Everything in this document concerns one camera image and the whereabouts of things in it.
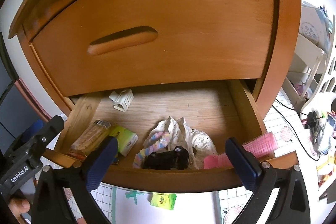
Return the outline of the person's hand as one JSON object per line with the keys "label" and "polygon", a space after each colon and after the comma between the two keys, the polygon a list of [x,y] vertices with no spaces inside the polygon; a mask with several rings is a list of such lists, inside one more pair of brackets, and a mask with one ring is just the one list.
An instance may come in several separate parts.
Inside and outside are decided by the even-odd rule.
{"label": "person's hand", "polygon": [[19,223],[27,224],[27,221],[22,217],[22,214],[25,214],[30,210],[30,203],[28,200],[12,198],[8,206]]}

